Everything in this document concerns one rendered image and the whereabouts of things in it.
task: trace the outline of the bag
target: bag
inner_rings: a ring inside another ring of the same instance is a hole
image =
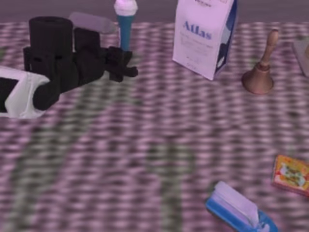
[[[237,0],[178,0],[173,61],[209,80],[227,63]]]

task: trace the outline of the table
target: table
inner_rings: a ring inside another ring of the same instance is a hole
[[[0,119],[1,225],[25,231],[28,212],[32,232],[229,231],[204,205],[209,185],[223,180],[282,232],[308,231],[308,199],[272,187],[270,178],[275,156],[289,147],[296,158],[309,158],[309,81],[291,48],[309,35],[309,23],[239,24],[229,64],[213,82],[171,60],[173,27],[134,25],[137,78],[118,84],[105,77],[70,91],[37,120]],[[256,96],[240,78],[262,55],[271,29],[280,30],[275,87]],[[102,46],[117,45],[116,36],[104,36]],[[22,69],[27,24],[1,24],[0,45],[1,65]],[[149,172],[147,156],[168,158],[171,147],[194,154],[195,167],[172,195],[182,201],[182,221],[161,230],[161,179]]]

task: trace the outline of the bell base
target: bell base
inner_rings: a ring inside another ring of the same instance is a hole
[[[248,78],[250,78],[249,75],[251,75],[251,72],[252,72],[252,71],[247,71],[247,72],[245,72],[245,74],[244,74],[244,75],[242,76],[242,78],[241,78],[242,86],[243,86],[248,92],[253,93],[253,94],[263,95],[263,94],[269,93],[269,92],[273,89],[273,87],[274,87],[274,81],[273,81],[272,79],[270,79],[269,87],[268,87],[268,88],[263,88],[263,90],[258,90],[258,91],[257,91],[257,90],[255,90],[255,89],[249,88],[249,87],[246,85],[246,83],[247,83],[247,81],[248,81]]]

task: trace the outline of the table surface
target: table surface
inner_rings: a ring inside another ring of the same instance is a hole
[[[309,82],[291,47],[309,35],[309,24],[239,24],[229,64],[212,82],[171,60],[173,27],[134,25],[137,78],[119,84],[105,76],[63,94],[36,120],[0,119],[1,232],[229,231],[204,205],[218,180],[282,232],[308,231],[308,199],[270,181],[277,154],[309,158]],[[275,86],[257,96],[240,78],[261,57],[271,29],[280,31]],[[27,24],[0,24],[0,44],[0,65],[22,69]],[[102,37],[110,45],[116,34]],[[163,184],[176,186],[170,196]],[[182,209],[162,203],[169,199]]]

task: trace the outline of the white paper bag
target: white paper bag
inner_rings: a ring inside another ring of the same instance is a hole
[[[178,0],[173,61],[209,80],[227,63],[237,0]]]

